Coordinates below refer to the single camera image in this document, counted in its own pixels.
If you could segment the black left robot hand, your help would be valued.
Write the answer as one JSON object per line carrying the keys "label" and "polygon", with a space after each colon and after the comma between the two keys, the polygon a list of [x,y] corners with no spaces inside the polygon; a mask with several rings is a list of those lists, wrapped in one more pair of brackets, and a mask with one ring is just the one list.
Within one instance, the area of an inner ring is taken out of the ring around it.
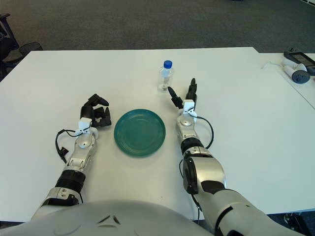
{"label": "black left robot hand", "polygon": [[109,103],[97,94],[92,95],[82,106],[80,118],[91,119],[91,127],[94,128],[110,126]]}

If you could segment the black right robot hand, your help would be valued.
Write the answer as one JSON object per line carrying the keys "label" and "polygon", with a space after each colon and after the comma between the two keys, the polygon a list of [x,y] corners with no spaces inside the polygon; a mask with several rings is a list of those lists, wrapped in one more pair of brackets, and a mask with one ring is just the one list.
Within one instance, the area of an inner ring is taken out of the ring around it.
{"label": "black right robot hand", "polygon": [[[183,108],[183,100],[177,96],[177,94],[175,93],[175,91],[173,90],[172,87],[167,87],[167,89],[168,89],[169,94],[171,95],[171,100],[172,100],[173,104],[177,108],[182,109]],[[195,81],[195,78],[192,78],[185,99],[186,100],[193,100],[194,103],[196,104],[196,102],[197,102],[196,91],[197,91],[197,83]]]}

